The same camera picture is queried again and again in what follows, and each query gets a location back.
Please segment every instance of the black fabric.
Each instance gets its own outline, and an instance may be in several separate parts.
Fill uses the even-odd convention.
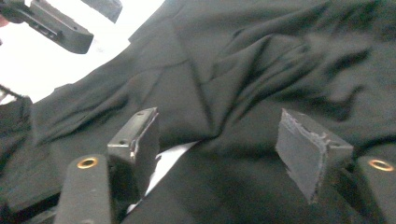
[[[105,153],[136,111],[157,106],[163,150],[201,142],[128,220],[343,222],[336,207],[308,206],[285,175],[277,124],[281,108],[301,111],[355,156],[395,161],[395,9],[369,0],[165,1],[123,53],[32,105],[29,141],[7,160],[0,196],[17,207],[59,192],[71,160]]]

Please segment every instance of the metal ring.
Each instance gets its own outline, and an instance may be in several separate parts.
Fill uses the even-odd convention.
[[[95,157],[89,157],[89,158],[86,158],[86,159],[80,161],[77,164],[77,167],[79,169],[88,169],[88,168],[95,166],[97,163],[98,163],[98,159],[96,159]]]
[[[393,166],[385,161],[370,160],[369,164],[371,166],[373,166],[375,169],[386,171],[386,172],[391,172],[394,170]]]

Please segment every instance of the black garment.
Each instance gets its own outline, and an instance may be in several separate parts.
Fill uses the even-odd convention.
[[[287,177],[277,124],[281,108],[301,111],[356,156],[395,162],[395,9],[168,0],[123,53],[32,106],[0,196],[17,204],[59,192],[71,160],[105,153],[136,111],[158,106],[162,149],[201,142],[126,222],[343,222],[339,208],[308,206]]]

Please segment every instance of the brass grommet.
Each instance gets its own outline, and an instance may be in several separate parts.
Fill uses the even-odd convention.
[[[84,160],[80,161],[77,164],[77,167],[79,169],[88,169],[88,168],[95,166],[97,163],[98,163],[98,159],[96,159],[95,157],[89,157],[89,158],[85,158]]]
[[[393,166],[385,161],[380,160],[370,160],[369,164],[377,170],[391,172],[394,170]]]

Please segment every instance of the black cloth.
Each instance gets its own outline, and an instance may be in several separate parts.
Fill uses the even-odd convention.
[[[297,110],[356,157],[396,162],[395,9],[167,0],[114,60],[32,105],[0,196],[17,206],[59,192],[71,160],[106,153],[136,111],[157,106],[162,150],[200,143],[125,222],[343,222],[345,211],[308,205],[287,177],[277,125],[282,108]]]

